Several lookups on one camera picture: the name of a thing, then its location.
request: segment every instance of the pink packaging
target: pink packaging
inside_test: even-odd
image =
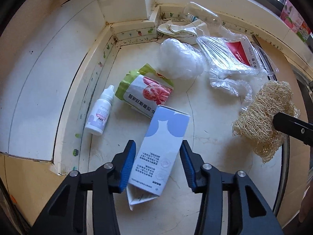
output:
[[[304,21],[300,13],[295,9],[289,0],[286,0],[285,2],[283,11],[281,12],[281,19],[295,33],[298,32]]]

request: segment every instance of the white plastic bag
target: white plastic bag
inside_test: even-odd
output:
[[[193,46],[176,39],[166,39],[160,47],[158,70],[168,79],[194,79],[201,75],[205,58]]]

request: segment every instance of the cardboard box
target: cardboard box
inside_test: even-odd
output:
[[[189,118],[186,113],[158,105],[130,173],[126,189],[130,209],[161,195]]]

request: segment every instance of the beige tile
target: beige tile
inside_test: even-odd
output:
[[[281,226],[284,226],[300,209],[305,189],[306,183],[299,186],[295,191],[284,195],[281,208],[277,215],[277,219]]]
[[[65,176],[49,170],[49,163],[5,156],[7,185],[18,209],[33,225],[39,213]]]
[[[289,139],[290,139],[290,158],[301,154],[309,155],[310,147],[308,145],[305,145],[302,141],[292,137],[290,137]]]
[[[306,183],[308,178],[308,166],[310,155],[309,152],[304,152],[290,158],[289,173],[285,194],[293,192],[296,188]]]
[[[0,178],[4,183],[5,188],[7,189],[7,178],[5,177],[5,169],[4,169],[4,155],[0,155]]]

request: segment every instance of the snack bag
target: snack bag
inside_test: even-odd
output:
[[[157,106],[163,105],[172,91],[173,83],[146,64],[126,74],[115,96],[139,112],[153,117]]]

